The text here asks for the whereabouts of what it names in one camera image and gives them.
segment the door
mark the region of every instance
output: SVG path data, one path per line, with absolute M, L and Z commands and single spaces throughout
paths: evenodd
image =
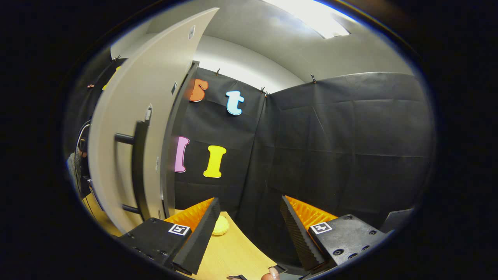
M 218 9 L 193 15 L 148 40 L 116 71 L 97 103 L 89 134 L 90 175 L 104 211 L 122 233 L 142 219 L 122 207 L 137 207 L 131 178 L 133 145 L 115 141 L 115 134 L 133 136 L 137 121 L 144 121 L 151 106 L 143 146 L 144 198 L 151 217 L 168 217 L 158 166 L 166 124 L 199 40 Z

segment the table surface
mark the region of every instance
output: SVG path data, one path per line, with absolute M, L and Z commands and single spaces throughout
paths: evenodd
M 261 252 L 237 227 L 227 212 L 221 212 L 230 225 L 221 236 L 212 235 L 199 271 L 188 276 L 196 280 L 226 280 L 243 275 L 248 280 L 260 280 L 268 268 L 276 265 Z

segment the black cable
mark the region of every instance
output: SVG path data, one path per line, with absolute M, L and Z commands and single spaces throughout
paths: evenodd
M 85 199 L 87 200 L 87 204 L 88 204 L 88 209 L 90 209 L 90 212 L 92 213 L 92 216 L 94 216 L 94 219 L 97 220 L 97 218 L 95 217 L 93 211 L 92 211 L 92 208 L 90 207 L 90 203 L 88 203 L 88 197 L 85 197 Z
M 79 178 L 78 178 L 78 173 L 76 171 L 76 154 L 78 153 L 78 145 L 80 143 L 80 139 L 81 139 L 81 134 L 83 133 L 83 130 L 85 130 L 85 128 L 87 126 L 89 126 L 89 122 L 91 120 L 88 120 L 86 121 L 83 126 L 81 126 L 80 128 L 80 131 L 78 132 L 78 140 L 76 141 L 76 149 L 74 151 L 74 172 L 76 173 L 76 185 L 78 186 L 78 195 L 81 196 L 81 187 L 80 187 L 80 183 L 79 183 Z M 90 212 L 92 213 L 92 216 L 94 217 L 95 220 L 97 220 L 97 217 L 95 217 L 95 214 L 93 213 L 92 211 L 92 207 L 90 207 L 90 203 L 88 202 L 88 198 L 85 197 L 86 201 L 87 201 L 87 205 L 88 205 L 88 209 L 90 210 Z

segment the black fabric backdrop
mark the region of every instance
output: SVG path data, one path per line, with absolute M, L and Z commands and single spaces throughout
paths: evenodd
M 112 61 L 111 50 L 107 48 L 97 54 L 82 69 L 81 76 L 73 86 L 73 91 L 69 94 L 70 99 L 66 108 L 63 135 L 65 159 L 71 153 L 74 153 L 78 132 L 81 126 L 93 115 L 103 86 L 109 82 L 116 72 L 116 68 L 125 61 L 125 58 Z M 87 88 L 89 84 L 93 84 L 94 87 Z M 85 131 L 84 136 L 88 136 L 88 130 Z
M 232 78 L 199 68 L 197 79 L 207 81 L 205 98 L 189 102 L 180 136 L 190 143 L 185 148 L 184 173 L 175 174 L 175 207 L 185 209 L 211 197 L 219 197 L 221 211 L 236 217 L 246 180 L 252 142 L 263 106 L 259 90 Z M 244 97 L 239 103 L 242 114 L 227 111 L 227 91 L 238 90 Z M 220 178 L 204 177 L 208 166 L 208 146 L 227 149 L 223 155 Z
M 265 254 L 303 274 L 280 214 L 289 195 L 336 216 L 379 228 L 390 211 L 413 207 L 433 149 L 433 120 L 420 83 L 397 73 L 361 73 L 307 83 L 267 98 L 244 83 L 199 69 L 206 98 L 190 103 L 181 135 L 190 139 L 176 174 L 183 209 L 220 197 Z M 226 110 L 230 90 L 242 115 Z M 209 145 L 227 149 L 221 178 L 205 178 Z
M 325 2 L 332 6 L 341 4 L 330 0 Z M 494 69 L 491 58 L 495 56 L 496 44 L 489 32 L 496 29 L 496 19 L 489 12 L 495 4 L 462 2 L 451 6 L 444 2 L 432 2 L 431 8 L 427 9 L 420 5 L 420 1 L 413 0 L 384 1 L 377 5 L 360 0 L 348 2 L 385 23 L 413 44 L 424 58 L 424 72 L 437 102 L 442 143 L 434 188 L 428 192 L 424 207 L 417 212 L 407 230 L 374 256 L 355 264 L 353 269 L 324 278 L 357 279 L 367 272 L 371 279 L 488 278 L 489 271 L 495 268 L 492 258 L 469 256 L 482 254 L 482 248 L 490 247 L 494 240 L 491 231 L 487 230 L 492 227 L 493 221 L 491 210 L 494 208 L 491 205 L 494 196 L 490 194 L 494 184 L 491 181 L 492 153 L 489 153 L 489 147 L 493 145 L 492 130 L 486 122 L 494 116 L 494 110 L 490 108 L 494 104 L 486 100 L 491 99 L 490 89 L 496 86 L 494 79 L 491 79 L 491 70 Z M 152 3 L 155 5 L 142 9 Z M 70 79 L 76 79 L 68 62 L 74 61 L 75 53 L 83 53 L 96 38 L 103 40 L 99 40 L 94 49 L 105 45 L 108 38 L 125 27 L 139 24 L 140 20 L 158 10 L 158 5 L 172 3 L 131 2 L 121 5 L 120 11 L 116 12 L 116 5 L 119 4 L 121 2 L 115 0 L 102 1 L 96 9 L 94 5 L 83 2 L 75 5 L 68 1 L 50 1 L 43 5 L 22 6 L 19 2 L 12 2 L 4 9 L 8 11 L 5 13 L 7 22 L 19 19 L 19 13 L 11 11 L 20 7 L 23 14 L 37 15 L 25 16 L 25 24 L 8 28 L 6 34 L 6 37 L 14 38 L 17 34 L 30 34 L 6 44 L 9 53 L 6 65 L 10 73 L 32 73 L 27 80 L 25 75 L 13 75 L 7 88 L 12 84 L 11 91 L 16 92 L 20 103 L 24 103 L 25 111 L 31 113 L 35 124 L 30 126 L 26 122 L 27 117 L 16 118 L 19 111 L 16 106 L 12 106 L 12 114 L 5 114 L 8 120 L 6 131 L 26 135 L 14 137 L 12 143 L 8 141 L 7 157 L 4 157 L 11 166 L 7 178 L 7 185 L 11 187 L 7 188 L 6 206 L 13 207 L 16 213 L 6 215 L 4 228 L 9 242 L 5 255 L 10 257 L 5 258 L 5 267 L 18 267 L 20 262 L 31 262 L 21 270 L 7 270 L 5 279 L 29 279 L 33 274 L 42 279 L 52 276 L 54 271 L 60 278 L 72 278 L 81 274 L 79 268 L 84 268 L 87 275 L 98 275 L 99 278 L 180 278 L 179 274 L 162 271 L 152 262 L 129 254 L 118 243 L 112 242 L 79 205 L 70 184 L 57 173 L 64 168 L 60 160 L 63 156 L 58 153 L 62 139 L 54 135 L 62 130 L 60 123 L 64 112 L 61 108 L 66 106 L 67 99 L 63 94 L 54 93 L 60 86 L 62 93 L 69 92 L 70 86 L 61 83 L 66 73 L 71 74 Z M 360 16 L 359 11 L 348 8 L 346 4 L 341 5 L 346 14 L 355 19 Z M 139 10 L 146 14 L 136 13 Z M 462 11 L 465 11 L 465 17 L 461 17 Z M 90 14 L 99 20 L 88 20 Z M 409 16 L 416 21 L 407 23 Z M 130 19 L 124 27 L 115 28 L 118 22 L 127 18 Z M 53 120 L 42 123 L 37 119 L 39 116 L 52 117 Z M 39 135 L 38 143 L 44 147 L 38 149 L 39 157 L 44 162 L 41 168 L 34 169 L 32 176 L 26 176 L 25 158 L 32 156 L 32 149 L 25 147 L 32 145 L 33 134 Z M 39 187 L 32 188 L 31 194 L 26 195 L 26 189 L 19 187 L 24 185 Z M 16 202 L 9 205 L 9 200 Z M 41 205 L 44 211 L 38 211 L 41 208 L 34 208 L 33 205 L 42 200 L 50 203 Z M 20 216 L 30 217 L 29 223 L 20 222 Z M 458 230 L 454 230 L 455 225 L 458 225 Z M 44 230 L 34 235 L 33 228 Z M 67 234 L 68 228 L 77 230 Z M 58 248 L 63 248 L 65 254 L 61 254 Z M 434 248 L 438 248 L 439 252 L 427 253 Z M 37 261 L 32 262 L 33 254 L 26 254 L 27 251 L 39 254 Z M 86 265 L 90 258 L 92 266 Z

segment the wooden table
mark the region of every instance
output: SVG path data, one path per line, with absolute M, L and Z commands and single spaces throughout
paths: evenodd
M 121 236 L 121 232 L 116 228 L 114 223 L 109 219 L 107 214 L 102 211 L 100 206 L 95 199 L 93 193 L 87 195 L 85 199 L 83 199 L 83 204 L 87 208 L 88 212 L 95 218 L 97 223 L 108 233 L 116 236 Z
M 261 252 L 233 222 L 227 212 L 221 212 L 230 225 L 222 236 L 212 235 L 199 271 L 188 276 L 196 280 L 226 280 L 243 275 L 248 280 L 260 280 L 268 268 L 276 265 Z

